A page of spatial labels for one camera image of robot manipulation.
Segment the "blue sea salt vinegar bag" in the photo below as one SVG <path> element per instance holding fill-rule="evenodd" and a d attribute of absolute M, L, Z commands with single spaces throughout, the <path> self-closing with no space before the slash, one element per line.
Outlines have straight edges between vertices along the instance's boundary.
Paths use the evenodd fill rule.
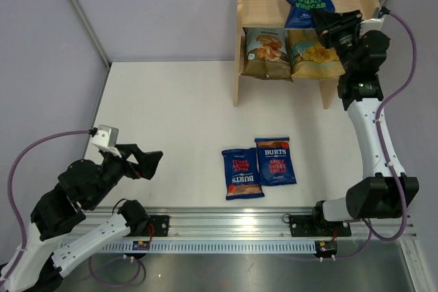
<path fill-rule="evenodd" d="M 335 12 L 332 0 L 286 0 L 291 8 L 285 22 L 285 29 L 313 29 L 312 10 Z"/>

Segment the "large kettle cooked chips bag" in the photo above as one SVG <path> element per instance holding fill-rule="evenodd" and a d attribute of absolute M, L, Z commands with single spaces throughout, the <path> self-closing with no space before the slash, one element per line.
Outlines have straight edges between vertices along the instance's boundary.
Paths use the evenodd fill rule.
<path fill-rule="evenodd" d="M 293 77 L 323 80 L 344 74 L 336 50 L 322 46 L 314 29 L 289 29 L 287 37 Z"/>

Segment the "olive light-blue chips bag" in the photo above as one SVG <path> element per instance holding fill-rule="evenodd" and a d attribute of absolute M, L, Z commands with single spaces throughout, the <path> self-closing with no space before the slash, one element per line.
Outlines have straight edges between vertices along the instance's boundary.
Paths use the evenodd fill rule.
<path fill-rule="evenodd" d="M 241 75 L 262 80 L 292 81 L 284 29 L 246 27 L 244 68 Z"/>

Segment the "blue upside-down Burts chilli bag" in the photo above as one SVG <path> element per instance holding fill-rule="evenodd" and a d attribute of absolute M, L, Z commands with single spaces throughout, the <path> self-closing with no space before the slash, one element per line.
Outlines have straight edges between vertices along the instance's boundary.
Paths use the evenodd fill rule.
<path fill-rule="evenodd" d="M 256 148 L 222 151 L 227 187 L 226 200 L 262 198 Z"/>

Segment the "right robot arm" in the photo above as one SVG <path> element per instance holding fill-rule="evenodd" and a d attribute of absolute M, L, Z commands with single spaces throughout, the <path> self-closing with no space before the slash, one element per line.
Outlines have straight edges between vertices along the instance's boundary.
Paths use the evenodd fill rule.
<path fill-rule="evenodd" d="M 308 215 L 287 215 L 293 237 L 349 237 L 350 223 L 364 222 L 380 240 L 402 236 L 407 208 L 420 189 L 396 155 L 387 128 L 384 107 L 403 91 L 403 84 L 384 96 L 378 71 L 387 58 L 390 39 L 373 28 L 359 10 L 331 13 L 312 10 L 318 40 L 335 49 L 345 73 L 337 92 L 359 143 L 363 178 L 345 197 L 321 200 Z"/>

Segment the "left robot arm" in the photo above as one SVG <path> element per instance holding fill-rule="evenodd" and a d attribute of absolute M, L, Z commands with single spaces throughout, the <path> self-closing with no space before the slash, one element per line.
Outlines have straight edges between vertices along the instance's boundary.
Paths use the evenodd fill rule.
<path fill-rule="evenodd" d="M 59 175 L 30 215 L 24 243 L 1 268 L 2 291 L 55 291 L 78 265 L 109 242 L 150 229 L 149 215 L 137 200 L 126 200 L 106 221 L 65 247 L 62 240 L 93 211 L 123 177 L 150 180 L 163 152 L 117 145 L 119 155 L 103 152 L 96 164 L 80 159 Z"/>

